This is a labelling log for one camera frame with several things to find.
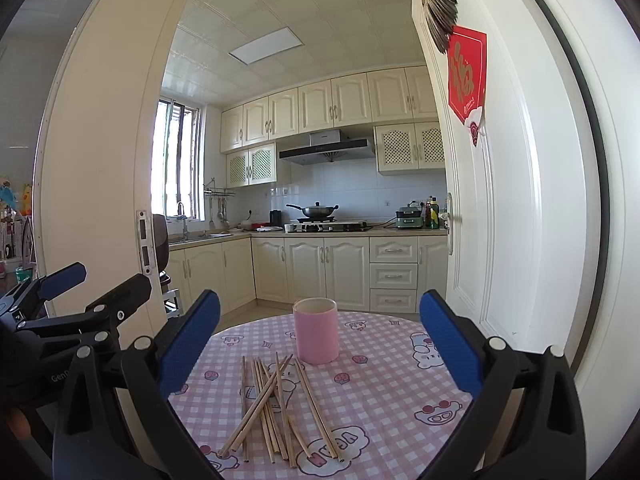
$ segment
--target drawer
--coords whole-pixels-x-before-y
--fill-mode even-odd
[[[371,263],[418,263],[418,237],[394,236],[369,238]]]
[[[371,288],[412,288],[418,286],[418,264],[370,264]]]
[[[415,312],[415,290],[372,288],[372,312]]]

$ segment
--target small cup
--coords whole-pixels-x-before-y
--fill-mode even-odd
[[[293,305],[298,358],[311,365],[338,357],[338,305],[328,298],[307,298]]]

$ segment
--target pink plaid tablecloth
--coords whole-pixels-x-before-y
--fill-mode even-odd
[[[305,365],[319,409],[342,449],[331,459],[315,425],[295,368],[283,373],[287,411],[312,458],[295,438],[296,468],[282,457],[272,464],[260,423],[242,450],[216,454],[240,422],[241,357],[263,359],[273,370],[275,353],[295,354],[293,316],[261,319],[213,335],[185,386],[171,394],[175,412],[213,467],[225,479],[288,479],[316,476],[343,480],[414,480],[459,423],[471,396],[461,392],[419,323],[397,317],[340,312],[340,356],[326,365]],[[247,407],[255,399],[247,369]],[[271,398],[282,427],[280,408]]]

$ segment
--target kitchen backsplash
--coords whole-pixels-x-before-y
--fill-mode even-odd
[[[396,210],[411,200],[423,201],[436,196],[444,205],[447,183],[444,170],[418,174],[383,176],[376,171],[376,161],[346,160],[310,166],[291,165],[291,184],[285,187],[251,186],[237,189],[229,199],[228,219],[232,225],[245,219],[249,209],[252,221],[269,221],[269,211],[280,209],[285,221],[300,218],[301,211],[286,207],[339,205],[336,219],[384,222],[395,218]]]

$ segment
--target ceiling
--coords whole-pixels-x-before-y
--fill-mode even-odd
[[[187,0],[162,87],[221,108],[340,73],[423,64],[411,0]],[[303,46],[247,66],[229,51],[289,27]]]

